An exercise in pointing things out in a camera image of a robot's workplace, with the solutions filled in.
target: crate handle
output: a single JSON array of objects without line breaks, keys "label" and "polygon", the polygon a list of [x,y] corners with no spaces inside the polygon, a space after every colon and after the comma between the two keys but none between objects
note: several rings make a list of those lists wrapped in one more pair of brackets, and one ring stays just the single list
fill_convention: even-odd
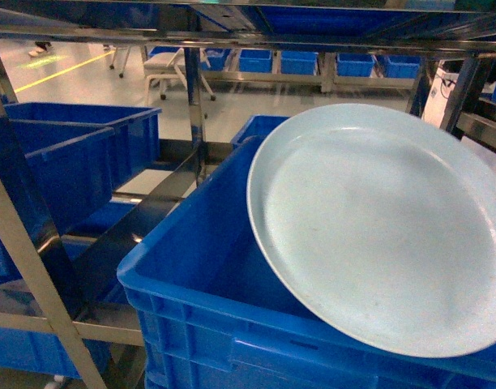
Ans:
[{"label": "crate handle", "polygon": [[357,387],[363,387],[363,383],[364,387],[374,387],[378,378],[366,370],[364,355],[336,358],[304,340],[292,338],[286,342],[243,332],[234,334],[229,361],[317,385],[336,386],[340,380],[351,379],[362,383]]}]

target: metal shelf frame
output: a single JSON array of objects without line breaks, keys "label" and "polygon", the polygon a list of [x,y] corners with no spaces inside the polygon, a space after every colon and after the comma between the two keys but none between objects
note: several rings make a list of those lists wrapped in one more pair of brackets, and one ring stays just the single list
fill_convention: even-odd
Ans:
[{"label": "metal shelf frame", "polygon": [[[128,370],[117,368],[111,361],[103,374],[93,363],[83,339],[127,344],[132,349],[143,346],[139,322],[132,307],[95,302],[95,296],[103,284],[101,281],[114,276],[123,256],[182,200],[183,193],[194,180],[200,183],[204,179],[207,166],[218,164],[231,151],[228,144],[208,143],[206,140],[199,90],[199,47],[421,55],[424,60],[417,78],[414,81],[400,81],[403,87],[412,86],[407,111],[418,117],[423,114],[437,61],[464,59],[455,91],[448,101],[442,128],[457,137],[469,136],[496,151],[496,105],[480,99],[492,58],[496,58],[496,2],[491,2],[487,9],[475,10],[459,9],[460,2],[457,2],[456,11],[408,10],[405,9],[405,0],[217,0],[213,4],[208,0],[129,2],[152,4],[167,13],[165,17],[160,17],[154,29],[103,28],[79,24],[72,15],[57,17],[58,20],[42,19],[52,16],[47,15],[49,5],[66,4],[63,1],[21,0],[9,5],[0,0],[0,7],[6,8],[0,9],[0,16],[6,16],[0,18],[0,38],[176,45],[185,48],[192,141],[162,141],[165,159],[171,163],[177,161],[177,169],[84,253],[82,265],[75,269],[79,281],[71,289],[62,289],[47,270],[49,256],[66,259],[66,252],[0,99],[0,238],[28,286],[28,291],[16,292],[16,295],[22,297],[21,301],[30,301],[28,305],[11,304],[8,293],[0,289],[0,327],[56,334],[82,380],[91,389],[135,387],[143,360],[141,355],[130,357],[129,365],[136,367]],[[174,10],[172,5],[187,7]],[[265,6],[329,11],[398,11],[411,17],[363,36],[282,34],[275,33],[263,17],[248,16],[262,15],[261,7]],[[15,13],[23,10],[26,15]],[[326,61],[329,61],[329,67],[334,72],[334,54],[326,55]],[[286,82],[294,77],[246,75],[240,72],[212,72],[207,76],[238,82]],[[295,79],[299,83],[307,81],[300,76]],[[390,83],[389,88],[397,88],[398,85],[396,80],[396,84],[389,80],[339,80],[339,83],[360,83],[368,88],[382,87],[387,83]],[[1,58],[0,95],[17,101]],[[22,182],[18,182],[17,177],[21,177]],[[35,220],[23,218],[25,197],[32,199]],[[36,229],[32,228],[32,224],[34,228],[41,226],[39,233],[33,232]],[[107,263],[92,260],[103,253],[109,259]],[[31,310],[32,304],[38,309]]]}]

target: crate rim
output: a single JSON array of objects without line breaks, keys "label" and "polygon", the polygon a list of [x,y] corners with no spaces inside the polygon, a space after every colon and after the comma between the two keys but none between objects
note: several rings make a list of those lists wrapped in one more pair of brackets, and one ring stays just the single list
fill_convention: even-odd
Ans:
[{"label": "crate rim", "polygon": [[27,122],[48,122],[48,123],[55,123],[55,124],[78,124],[78,125],[91,125],[93,124],[99,124],[101,126],[114,126],[119,122],[123,122],[125,120],[135,120],[137,118],[141,118],[143,116],[151,116],[154,114],[160,114],[162,112],[160,107],[135,107],[135,106],[130,106],[130,105],[101,105],[101,104],[72,104],[72,103],[53,103],[53,102],[47,102],[47,101],[28,101],[28,102],[23,102],[23,103],[14,103],[14,104],[5,104],[5,106],[18,106],[18,105],[64,105],[64,106],[79,106],[79,107],[98,107],[98,108],[111,108],[111,109],[144,109],[143,112],[138,112],[138,113],[133,113],[132,115],[125,116],[124,118],[120,118],[117,120],[113,120],[111,122],[106,122],[106,123],[92,123],[92,122],[62,122],[62,121],[50,121],[50,120],[28,120],[28,119],[11,119],[11,121],[27,121]]},{"label": "crate rim", "polygon": [[246,130],[248,130],[256,120],[259,120],[261,118],[279,118],[279,119],[288,120],[290,118],[290,116],[261,115],[261,114],[251,115],[248,118],[248,120],[246,121],[246,123],[241,127],[241,129],[233,136],[233,138],[230,140],[230,143],[231,144],[238,144],[241,137],[244,136],[244,133],[246,132]]},{"label": "crate rim", "polygon": [[369,58],[370,58],[370,61],[359,61],[359,60],[351,60],[351,59],[340,59],[340,55],[341,54],[345,54],[345,53],[338,53],[336,55],[336,61],[337,62],[342,62],[342,63],[365,63],[366,65],[369,65],[369,64],[375,64],[376,63],[376,59],[374,58],[374,55],[371,55],[371,54],[367,54],[369,55]]},{"label": "crate rim", "polygon": [[[33,124],[42,124],[34,121],[21,121],[21,122],[31,122]],[[48,156],[51,152],[55,152],[57,150],[63,150],[65,153],[69,152],[72,148],[79,148],[85,146],[88,142],[97,141],[101,139],[107,139],[114,135],[114,128],[110,126],[99,127],[99,126],[81,126],[88,128],[99,128],[99,130],[92,132],[91,134],[85,134],[78,136],[77,138],[68,139],[64,142],[56,143],[48,147],[40,148],[39,150],[35,150],[34,152],[29,152],[25,154],[25,158],[27,160],[31,160],[37,156],[41,156],[43,160],[51,160],[52,158]]]}]

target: metal rack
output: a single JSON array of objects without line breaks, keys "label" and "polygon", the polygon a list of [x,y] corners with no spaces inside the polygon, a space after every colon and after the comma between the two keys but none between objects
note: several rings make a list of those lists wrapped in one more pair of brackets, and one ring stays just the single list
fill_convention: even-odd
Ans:
[{"label": "metal rack", "polygon": [[[114,4],[113,0],[20,0],[11,4],[0,0],[1,38],[93,41],[115,45],[176,45],[186,48],[192,141],[162,141],[163,157],[177,161],[178,167],[131,214],[85,252],[83,266],[75,269],[83,294],[73,294],[55,285],[46,271],[44,261],[49,255],[65,258],[66,252],[39,190],[29,179],[31,172],[0,100],[0,150],[5,151],[4,155],[0,152],[0,238],[32,294],[25,293],[26,297],[29,301],[35,300],[43,313],[37,316],[26,309],[11,310],[0,300],[0,327],[56,334],[83,381],[91,389],[136,386],[143,363],[140,352],[137,353],[140,358],[130,357],[126,361],[135,362],[127,364],[130,369],[118,369],[111,362],[108,370],[100,375],[92,362],[82,339],[104,340],[136,348],[143,345],[138,319],[130,306],[95,302],[94,297],[100,292],[101,285],[114,277],[116,266],[124,254],[181,201],[188,186],[194,180],[200,182],[203,179],[207,165],[219,163],[231,150],[229,144],[208,143],[205,138],[198,87],[199,47],[321,51],[329,53],[327,60],[333,62],[333,71],[334,54],[331,53],[335,52],[421,55],[425,59],[408,102],[408,111],[417,116],[423,113],[437,68],[436,61],[464,59],[442,128],[458,137],[466,135],[496,151],[496,105],[480,99],[492,58],[496,58],[496,1],[487,3],[487,6],[465,6],[467,2],[457,1],[456,11],[405,9],[407,2],[403,0],[129,2],[150,12],[153,17],[148,24],[124,27],[119,14],[103,24],[102,20],[100,23],[95,21],[90,17],[91,12],[87,12],[91,6]],[[272,11],[287,15],[283,19],[283,25],[287,25],[285,18],[293,20],[297,10],[312,20],[322,19],[332,28],[318,23],[308,26],[307,32],[300,28],[285,31],[271,17],[275,14]],[[336,17],[341,13],[360,21],[371,17],[384,21],[372,28],[361,26],[358,31],[356,28],[348,32],[335,28],[338,23]],[[228,77],[243,80],[240,74]],[[379,86],[377,83],[379,81],[368,79],[365,86]],[[17,100],[1,59],[0,93],[9,100]],[[33,203],[36,211],[34,220],[23,218],[25,197]],[[35,233],[31,233],[32,224]],[[103,253],[109,259],[106,263],[92,260]],[[68,301],[74,302],[75,308],[69,308]]]}]

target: stainless steel shelf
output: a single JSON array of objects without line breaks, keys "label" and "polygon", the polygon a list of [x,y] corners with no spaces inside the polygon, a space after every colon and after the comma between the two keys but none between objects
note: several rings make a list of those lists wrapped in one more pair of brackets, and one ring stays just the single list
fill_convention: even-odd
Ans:
[{"label": "stainless steel shelf", "polygon": [[[112,377],[108,374],[101,376],[82,339],[131,346],[143,344],[138,319],[131,307],[92,301],[98,294],[100,277],[107,279],[112,276],[123,255],[147,235],[175,203],[181,201],[187,184],[196,178],[200,182],[206,174],[207,164],[219,163],[231,150],[229,145],[206,142],[197,88],[200,67],[199,51],[196,48],[238,47],[421,55],[425,59],[417,79],[398,80],[335,77],[334,55],[326,54],[327,68],[332,71],[328,78],[338,85],[412,89],[408,111],[417,116],[422,115],[434,79],[434,60],[466,58],[453,98],[448,103],[443,127],[455,135],[469,135],[496,147],[496,106],[478,100],[485,82],[484,71],[490,66],[491,58],[496,57],[496,2],[488,7],[477,5],[475,9],[465,10],[461,9],[460,1],[457,1],[453,10],[430,11],[405,9],[407,2],[404,0],[217,0],[213,4],[208,0],[129,0],[128,3],[137,7],[140,14],[145,11],[144,15],[149,18],[140,19],[148,20],[149,23],[133,24],[131,20],[124,19],[120,12],[108,19],[98,18],[98,15],[105,15],[101,12],[107,6],[121,5],[114,0],[0,0],[1,38],[176,45],[186,48],[193,140],[172,142],[170,147],[163,149],[168,160],[181,161],[182,156],[188,158],[153,193],[143,198],[133,216],[96,240],[85,254],[85,265],[79,269],[79,273],[89,271],[83,284],[87,293],[88,290],[90,292],[89,297],[84,299],[82,312],[69,314],[38,254],[38,251],[43,254],[44,249],[32,244],[26,226],[19,217],[23,204],[8,195],[10,188],[14,189],[18,185],[8,177],[27,173],[26,164],[14,164],[14,159],[23,159],[23,155],[16,151],[19,148],[13,151],[12,165],[0,164],[0,238],[32,292],[33,298],[28,295],[28,300],[34,304],[33,309],[30,306],[2,304],[1,301],[5,300],[0,290],[0,327],[55,333],[91,389],[126,387],[130,383],[135,385],[139,374],[136,369],[134,373],[128,374],[133,379],[128,379],[117,373],[116,366],[111,363],[109,371]],[[186,7],[173,8],[172,5]],[[295,20],[297,12],[310,20],[318,20],[318,23],[310,23],[302,29],[297,25],[283,28]],[[351,28],[336,29],[336,18],[341,15],[349,15],[356,22]],[[374,24],[366,25],[364,22],[370,19],[374,20]],[[329,87],[326,78],[319,76],[209,72],[207,77],[229,82],[305,83],[321,85],[325,89]],[[0,93],[16,100],[1,59]],[[11,133],[1,101],[0,130]],[[9,142],[5,147],[15,146],[15,139]],[[36,193],[33,183],[20,188],[22,196]],[[35,204],[41,207],[40,196]],[[46,233],[34,241],[58,245],[60,240],[57,231],[52,228],[48,211],[43,209],[41,215]],[[110,260],[100,267],[92,258],[102,254]]]}]

